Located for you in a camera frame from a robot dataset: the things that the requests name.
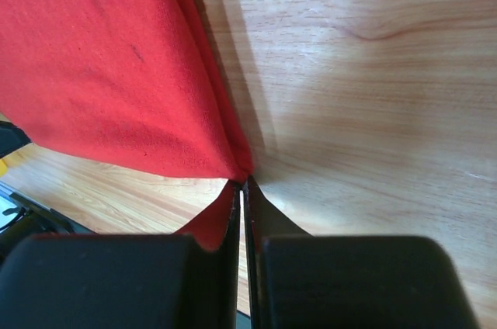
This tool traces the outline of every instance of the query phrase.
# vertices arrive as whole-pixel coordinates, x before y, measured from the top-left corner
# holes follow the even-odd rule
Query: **yellow object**
[[[3,160],[0,160],[0,176],[4,175],[7,172],[7,165]]]

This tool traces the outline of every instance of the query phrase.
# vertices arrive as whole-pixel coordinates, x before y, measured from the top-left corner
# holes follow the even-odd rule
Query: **red fabric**
[[[240,196],[240,190],[232,182],[227,182],[219,196],[208,207],[175,233],[192,234],[203,249],[216,251],[224,239],[230,237],[227,235],[228,227],[239,224],[239,215],[235,216],[239,213],[239,207],[235,207],[234,204],[235,196]]]
[[[171,177],[251,173],[193,0],[0,0],[0,112],[37,144]]]

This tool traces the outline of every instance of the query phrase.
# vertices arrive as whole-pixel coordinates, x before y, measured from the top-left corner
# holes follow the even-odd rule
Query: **wood grain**
[[[497,328],[497,0],[196,2],[267,196],[315,234],[437,240]],[[176,229],[223,184],[38,147],[7,162],[3,181],[102,232]]]

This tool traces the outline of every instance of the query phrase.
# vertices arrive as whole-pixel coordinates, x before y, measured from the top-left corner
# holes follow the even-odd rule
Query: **wooden surface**
[[[267,196],[316,234],[434,238],[497,328],[497,0],[197,4]],[[222,186],[37,147],[7,161],[2,180],[105,232],[176,229]]]

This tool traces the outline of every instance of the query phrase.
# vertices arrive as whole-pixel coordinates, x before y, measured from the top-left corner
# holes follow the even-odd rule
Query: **black object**
[[[10,122],[0,121],[0,158],[31,143],[28,136]]]
[[[0,228],[0,266],[7,255],[24,239],[35,234],[92,234],[91,230],[55,210],[41,206],[0,183],[0,196],[12,204],[4,215],[16,216]]]
[[[229,209],[213,251],[189,234],[23,241],[0,270],[2,328],[233,328],[239,190],[228,182],[185,227],[198,236],[213,214]],[[478,327],[450,259],[433,241],[312,237],[253,178],[243,192],[253,328]]]

